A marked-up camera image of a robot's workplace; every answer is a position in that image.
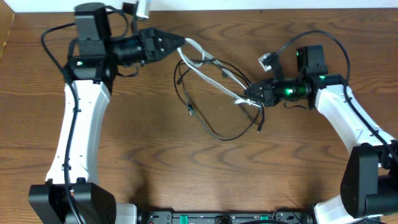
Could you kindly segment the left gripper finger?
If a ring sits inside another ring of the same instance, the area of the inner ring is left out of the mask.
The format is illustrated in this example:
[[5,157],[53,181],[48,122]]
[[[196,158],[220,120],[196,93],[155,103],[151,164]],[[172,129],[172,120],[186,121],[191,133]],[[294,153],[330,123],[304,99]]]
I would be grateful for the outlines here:
[[181,47],[185,44],[185,38],[181,35],[172,34],[155,29],[155,37],[164,47]]
[[179,47],[182,47],[183,43],[179,44],[160,44],[159,60],[163,60],[176,51]]

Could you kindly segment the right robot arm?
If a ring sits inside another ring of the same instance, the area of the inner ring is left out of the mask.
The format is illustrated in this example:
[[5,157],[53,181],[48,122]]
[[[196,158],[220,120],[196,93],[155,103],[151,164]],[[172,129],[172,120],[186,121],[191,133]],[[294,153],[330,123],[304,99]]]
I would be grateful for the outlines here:
[[340,74],[330,74],[323,47],[297,49],[297,78],[285,78],[276,53],[259,63],[273,78],[251,85],[245,96],[264,106],[282,100],[308,100],[333,126],[349,154],[340,194],[316,204],[306,223],[374,223],[397,212],[397,140],[363,110]]

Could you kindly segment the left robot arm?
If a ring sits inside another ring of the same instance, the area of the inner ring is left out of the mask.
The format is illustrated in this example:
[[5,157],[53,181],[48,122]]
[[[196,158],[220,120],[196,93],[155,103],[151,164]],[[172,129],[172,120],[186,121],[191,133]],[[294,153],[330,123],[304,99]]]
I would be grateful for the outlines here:
[[145,223],[131,203],[118,203],[98,184],[98,146],[103,117],[118,67],[158,62],[185,39],[155,28],[138,29],[148,19],[149,1],[124,3],[118,14],[126,23],[111,33],[108,16],[115,8],[102,2],[75,8],[78,33],[60,66],[65,81],[65,113],[56,155],[42,185],[32,185],[29,203],[44,223]]

